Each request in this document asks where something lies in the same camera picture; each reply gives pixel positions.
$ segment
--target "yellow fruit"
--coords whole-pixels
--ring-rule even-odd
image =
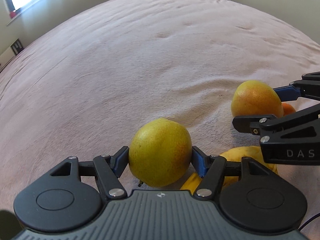
[[[248,156],[260,162],[261,164],[272,170],[274,173],[278,174],[276,164],[265,163],[263,161],[261,148],[258,146],[237,147],[223,152],[220,155],[225,157],[227,161],[232,162],[240,162],[242,157]],[[202,179],[199,177],[199,175],[196,172],[194,172],[189,177],[189,179],[183,184],[180,190],[188,189],[190,190],[191,194],[193,194],[196,188],[199,186],[201,180]],[[238,180],[239,177],[225,177],[222,188],[227,187],[232,183],[237,182]]]
[[[296,112],[294,107],[292,105],[289,105],[288,103],[282,103],[283,107],[283,116],[286,116],[288,114],[293,114]]]
[[[233,117],[238,115],[274,114],[283,116],[283,107],[277,93],[267,84],[249,80],[243,82],[231,102]]]
[[[192,175],[187,179],[187,181],[182,185],[180,190],[190,190],[191,194],[193,195],[196,188],[199,186],[201,182],[201,178],[198,173],[194,172]]]
[[[188,130],[164,118],[144,125],[129,147],[131,173],[150,187],[163,187],[180,179],[191,162]]]

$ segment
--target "circular pad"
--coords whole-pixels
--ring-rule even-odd
[[[87,184],[67,176],[44,176],[20,192],[13,207],[18,220],[27,228],[60,233],[92,221],[101,210],[102,201]]]
[[[256,188],[247,194],[247,200],[255,207],[273,209],[283,204],[284,197],[280,192],[271,188]]]
[[[297,229],[307,211],[305,196],[276,175],[242,178],[221,191],[219,203],[237,226],[268,235]]]
[[[75,200],[70,191],[64,189],[51,189],[41,193],[37,204],[46,210],[61,210],[70,206]]]

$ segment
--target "orange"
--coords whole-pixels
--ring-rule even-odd
[[[288,103],[282,103],[283,107],[283,115],[293,114],[296,112],[294,107],[292,105],[289,105]]]
[[[283,116],[283,107],[277,93],[267,84],[249,80],[243,82],[233,95],[231,112],[238,115],[274,114]]]

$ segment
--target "logo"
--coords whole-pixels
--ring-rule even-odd
[[[315,150],[308,150],[308,151],[303,151],[303,150],[299,150],[298,151],[293,151],[293,150],[287,150],[287,157],[296,157],[297,159],[300,158],[314,158],[315,157]]]
[[[159,198],[163,198],[163,197],[165,197],[165,194],[161,192],[161,193],[158,193],[156,196]]]

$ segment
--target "bed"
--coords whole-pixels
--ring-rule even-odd
[[[186,126],[206,154],[258,145],[232,127],[236,87],[251,79],[279,87],[319,70],[317,43],[232,1],[100,4],[33,42],[0,73],[0,209],[13,211],[15,195],[66,157],[113,155],[159,117]],[[320,212],[320,167],[278,170],[307,197],[305,220]],[[120,181],[129,193],[138,185],[128,167]],[[319,232],[316,220],[303,229],[312,240]]]

